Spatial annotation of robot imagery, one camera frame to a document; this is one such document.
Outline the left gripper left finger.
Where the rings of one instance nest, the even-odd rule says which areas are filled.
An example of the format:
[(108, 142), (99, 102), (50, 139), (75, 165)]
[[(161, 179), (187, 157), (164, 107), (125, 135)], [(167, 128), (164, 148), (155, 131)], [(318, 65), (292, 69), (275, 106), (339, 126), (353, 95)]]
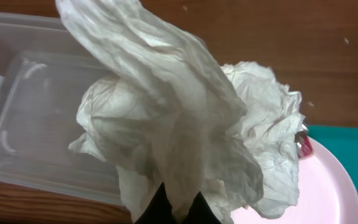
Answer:
[(134, 224), (177, 224), (172, 215), (172, 206), (167, 198), (164, 183), (161, 183), (145, 212)]

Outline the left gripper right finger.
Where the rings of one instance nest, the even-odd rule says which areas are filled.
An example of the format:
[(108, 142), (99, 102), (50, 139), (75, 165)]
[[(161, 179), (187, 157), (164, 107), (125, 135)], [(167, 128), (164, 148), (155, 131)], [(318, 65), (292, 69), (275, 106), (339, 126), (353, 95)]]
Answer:
[(221, 224), (210, 209), (201, 192), (198, 192), (182, 224)]

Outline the white napkin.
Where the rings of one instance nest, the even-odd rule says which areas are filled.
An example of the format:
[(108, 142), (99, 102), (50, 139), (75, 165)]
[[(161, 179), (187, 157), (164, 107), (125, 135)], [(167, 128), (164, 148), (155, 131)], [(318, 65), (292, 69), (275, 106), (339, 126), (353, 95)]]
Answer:
[(69, 149), (116, 166), (133, 220), (160, 185), (178, 222), (197, 194), (222, 223), (243, 206), (275, 219), (298, 203), (300, 92), (255, 62), (218, 64), (197, 37), (140, 1), (56, 5), (70, 34), (111, 71), (83, 95), (84, 133)]

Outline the red foil wrapper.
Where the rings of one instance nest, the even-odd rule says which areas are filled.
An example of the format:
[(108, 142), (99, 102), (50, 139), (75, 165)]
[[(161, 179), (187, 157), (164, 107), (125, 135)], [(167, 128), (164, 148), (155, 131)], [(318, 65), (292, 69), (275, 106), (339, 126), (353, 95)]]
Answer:
[(301, 125), (301, 131), (295, 134), (295, 143), (299, 159), (306, 158), (313, 153), (313, 148), (308, 137), (309, 129), (305, 123)]

